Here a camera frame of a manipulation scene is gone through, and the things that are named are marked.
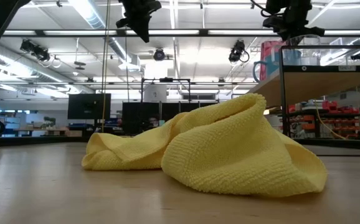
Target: towel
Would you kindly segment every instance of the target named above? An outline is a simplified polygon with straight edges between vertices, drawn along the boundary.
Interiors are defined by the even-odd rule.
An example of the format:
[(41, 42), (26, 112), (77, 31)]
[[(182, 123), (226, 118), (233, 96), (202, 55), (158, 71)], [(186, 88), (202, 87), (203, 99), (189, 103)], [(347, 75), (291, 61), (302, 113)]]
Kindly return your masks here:
[(88, 170), (158, 169), (201, 192), (286, 197), (323, 190), (324, 164), (274, 130), (262, 95), (181, 113), (134, 138), (94, 134)]

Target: desk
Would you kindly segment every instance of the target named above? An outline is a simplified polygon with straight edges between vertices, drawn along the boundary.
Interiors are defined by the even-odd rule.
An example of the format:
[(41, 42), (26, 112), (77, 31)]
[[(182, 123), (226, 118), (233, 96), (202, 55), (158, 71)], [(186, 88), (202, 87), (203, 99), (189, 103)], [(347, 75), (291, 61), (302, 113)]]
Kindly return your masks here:
[(85, 146), (0, 147), (0, 223), (360, 223), (360, 157), (321, 157), (321, 194), (259, 198), (196, 192), (161, 170), (84, 171)]
[(60, 129), (14, 129), (14, 132), (15, 132), (15, 135), (16, 137), (19, 136), (19, 132), (20, 131), (25, 131), (25, 132), (28, 132), (29, 135), (32, 136), (32, 133), (34, 131), (47, 131), (48, 132), (48, 135), (54, 135), (54, 131), (59, 131), (60, 132), (60, 136), (61, 135), (65, 135), (65, 132), (67, 130), (60, 130)]

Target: wooden shelf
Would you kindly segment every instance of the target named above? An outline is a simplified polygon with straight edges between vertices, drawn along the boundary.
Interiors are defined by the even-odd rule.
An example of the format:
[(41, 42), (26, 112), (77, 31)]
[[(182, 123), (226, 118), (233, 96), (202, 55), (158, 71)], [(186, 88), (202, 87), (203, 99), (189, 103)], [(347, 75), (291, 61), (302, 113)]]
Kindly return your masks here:
[[(295, 104), (360, 85), (360, 72), (285, 72), (287, 104)], [(281, 105), (280, 74), (270, 75), (249, 93), (263, 95), (267, 107)]]

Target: white cylinder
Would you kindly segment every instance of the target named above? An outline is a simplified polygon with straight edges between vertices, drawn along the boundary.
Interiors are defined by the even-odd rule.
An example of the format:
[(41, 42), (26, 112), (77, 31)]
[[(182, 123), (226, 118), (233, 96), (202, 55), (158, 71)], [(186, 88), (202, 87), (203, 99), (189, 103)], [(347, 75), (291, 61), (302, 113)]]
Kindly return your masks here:
[(166, 85), (148, 85), (144, 90), (144, 101), (150, 103), (166, 102)]

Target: computer monitor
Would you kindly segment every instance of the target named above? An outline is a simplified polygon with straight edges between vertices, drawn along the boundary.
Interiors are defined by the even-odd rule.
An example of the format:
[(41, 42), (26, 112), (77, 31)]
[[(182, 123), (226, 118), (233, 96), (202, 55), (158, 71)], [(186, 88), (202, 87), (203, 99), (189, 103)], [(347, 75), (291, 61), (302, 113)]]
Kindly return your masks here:
[[(69, 95), (68, 119), (103, 119), (104, 94)], [(105, 94), (104, 119), (111, 114), (111, 94)]]

